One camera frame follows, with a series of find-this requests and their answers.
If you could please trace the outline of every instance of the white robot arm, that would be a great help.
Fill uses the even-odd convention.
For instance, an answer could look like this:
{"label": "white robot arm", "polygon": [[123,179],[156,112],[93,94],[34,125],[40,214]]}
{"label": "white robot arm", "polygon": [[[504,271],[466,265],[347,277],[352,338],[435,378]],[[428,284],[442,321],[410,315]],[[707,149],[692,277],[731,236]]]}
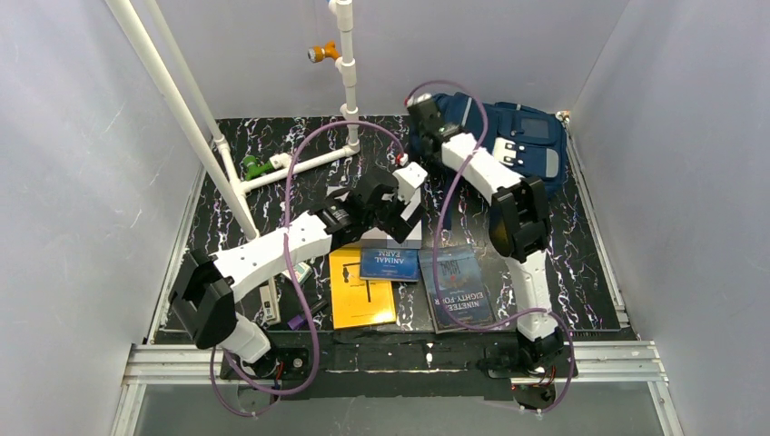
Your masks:
{"label": "white robot arm", "polygon": [[[489,239],[510,269],[518,309],[550,311],[545,253],[550,218],[543,181],[511,171],[484,148],[474,152],[476,138],[445,123],[430,94],[411,98],[407,110],[416,127],[413,151],[429,163],[458,171],[474,154],[462,177],[489,203]],[[545,313],[521,316],[517,329],[530,366],[548,362],[563,348],[556,320]]]}
{"label": "white robot arm", "polygon": [[[375,226],[402,242],[424,213],[422,206],[408,202],[426,176],[416,163],[393,173],[374,168],[352,190],[331,193],[291,222],[292,263],[354,243]],[[198,348],[221,345],[248,363],[257,362],[271,349],[262,328],[237,313],[235,303],[286,269],[286,232],[282,227],[211,256],[196,250],[184,255],[169,301]]]}
{"label": "white robot arm", "polygon": [[[475,145],[476,138],[472,134],[452,136],[441,146],[442,163],[457,171],[468,155],[473,153]],[[481,196],[489,204],[493,203],[495,195],[501,189],[521,186],[524,180],[521,174],[511,171],[483,148],[476,152],[462,176],[481,193]],[[491,232],[496,230],[494,225],[490,226]],[[526,255],[525,262],[504,255],[506,264],[510,269],[513,292],[516,295],[516,305],[519,309],[538,307],[550,311],[551,300],[546,280],[545,250],[532,251]],[[517,325],[518,331],[530,341],[549,336],[557,327],[556,320],[545,313],[524,315],[518,319]]]}

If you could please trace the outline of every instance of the yellow book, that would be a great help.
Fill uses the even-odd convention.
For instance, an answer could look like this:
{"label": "yellow book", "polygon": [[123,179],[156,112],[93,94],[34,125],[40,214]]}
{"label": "yellow book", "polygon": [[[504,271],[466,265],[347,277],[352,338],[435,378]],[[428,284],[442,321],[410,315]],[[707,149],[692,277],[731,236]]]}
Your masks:
{"label": "yellow book", "polygon": [[362,280],[359,266],[359,248],[340,248],[329,255],[331,319],[335,329],[396,321],[392,284]]}

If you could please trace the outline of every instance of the white pvc pipe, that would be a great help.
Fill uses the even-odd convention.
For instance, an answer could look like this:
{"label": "white pvc pipe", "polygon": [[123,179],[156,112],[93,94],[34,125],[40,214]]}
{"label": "white pvc pipe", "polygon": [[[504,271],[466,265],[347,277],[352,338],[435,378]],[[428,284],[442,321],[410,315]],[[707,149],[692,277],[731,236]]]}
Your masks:
{"label": "white pvc pipe", "polygon": [[[356,60],[353,57],[353,2],[352,0],[331,0],[329,8],[337,16],[337,28],[340,29],[342,51],[340,73],[345,85],[345,106],[342,108],[342,114],[346,120],[358,120]],[[348,145],[353,148],[359,147],[357,125],[348,125]]]}
{"label": "white pvc pipe", "polygon": [[158,90],[165,98],[176,121],[182,127],[184,135],[190,141],[192,149],[198,154],[198,158],[201,160],[206,172],[212,178],[217,190],[222,194],[225,203],[230,207],[235,221],[241,226],[247,239],[255,239],[257,237],[257,230],[251,221],[251,217],[246,212],[248,209],[242,207],[238,195],[222,172],[222,168],[220,168],[212,150],[209,148],[208,142],[198,128],[190,108],[185,104],[179,88],[173,82],[168,69],[163,63],[163,59],[155,48],[153,40],[147,34],[147,29],[144,28],[142,20],[139,19],[139,15],[136,14],[136,10],[133,9],[131,2],[129,0],[105,1],[110,10],[113,11],[115,19],[128,37],[129,42],[131,42],[134,51],[142,60],[144,68],[147,69]]}
{"label": "white pvc pipe", "polygon": [[[316,166],[320,166],[323,164],[328,164],[329,162],[334,162],[337,159],[341,159],[343,157],[349,157],[353,156],[355,153],[357,153],[357,150],[353,150],[349,146],[344,146],[339,150],[334,150],[333,152],[323,154],[318,157],[314,157],[312,159],[308,159],[307,161],[299,162],[296,165],[294,165],[294,173],[302,173],[303,171],[310,170],[311,168],[315,168]],[[241,183],[241,188],[244,192],[248,193],[249,191],[252,191],[257,188],[261,188],[266,184],[270,184],[273,182],[278,182],[280,179],[285,179],[286,175],[289,174],[289,168],[283,168],[282,170],[276,171],[274,173],[265,174],[261,177],[257,177],[256,179],[250,180],[248,182]]]}
{"label": "white pvc pipe", "polygon": [[342,62],[353,62],[353,31],[340,31],[340,45],[342,47]]}
{"label": "white pvc pipe", "polygon": [[184,60],[182,50],[180,50],[179,45],[176,44],[176,40],[173,38],[171,29],[169,28],[168,23],[166,23],[166,19],[163,17],[163,13],[161,12],[161,8],[158,6],[158,2],[155,0],[144,0],[144,4],[147,5],[147,9],[150,11],[150,16],[153,18],[153,22],[155,23],[155,27],[158,28],[158,32],[160,32],[161,38],[168,45],[172,59],[179,67],[179,72],[182,75],[184,83],[188,88],[190,88],[192,99],[194,100],[195,105],[198,106],[198,109],[201,111],[203,120],[206,122],[209,130],[212,131],[214,143],[219,145],[222,141],[227,142],[224,139],[222,131],[219,129],[219,125],[217,124],[216,119],[212,114],[212,110],[209,108],[209,105],[203,98],[201,88],[198,87],[198,84],[195,82],[193,72],[190,71],[190,66],[187,64],[187,61]]}
{"label": "white pvc pipe", "polygon": [[249,216],[249,222],[252,223],[254,231],[257,237],[260,236],[260,232],[256,230],[257,226],[254,224],[254,217],[251,210],[249,210],[249,204],[246,202],[246,192],[243,190],[241,176],[238,174],[238,170],[235,169],[235,165],[232,163],[232,156],[230,155],[230,147],[227,142],[217,145],[219,155],[222,157],[224,163],[224,170],[227,172],[228,178],[230,178],[230,186],[235,191],[235,195],[238,196],[238,204],[241,205],[246,214]]}

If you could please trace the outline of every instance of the green pipe fitting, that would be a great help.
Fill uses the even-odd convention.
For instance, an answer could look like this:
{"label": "green pipe fitting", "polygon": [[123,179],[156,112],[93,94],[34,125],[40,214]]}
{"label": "green pipe fitting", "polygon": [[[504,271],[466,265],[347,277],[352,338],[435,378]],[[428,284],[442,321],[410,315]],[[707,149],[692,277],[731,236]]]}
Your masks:
{"label": "green pipe fitting", "polygon": [[242,165],[246,169],[246,180],[256,179],[264,173],[269,173],[275,169],[270,162],[260,165],[260,162],[254,156],[244,157]]}

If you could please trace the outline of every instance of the blue book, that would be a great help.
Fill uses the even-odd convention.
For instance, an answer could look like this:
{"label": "blue book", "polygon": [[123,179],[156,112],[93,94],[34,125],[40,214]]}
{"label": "blue book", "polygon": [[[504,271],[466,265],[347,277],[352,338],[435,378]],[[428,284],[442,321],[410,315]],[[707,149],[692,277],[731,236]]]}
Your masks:
{"label": "blue book", "polygon": [[[490,325],[495,314],[481,281],[481,269],[470,245],[439,249],[439,292],[455,318],[470,325]],[[444,311],[433,282],[433,250],[420,250],[420,269],[428,292],[436,333],[462,330]]]}
{"label": "blue book", "polygon": [[364,280],[416,282],[420,279],[417,250],[362,248],[359,277]]}

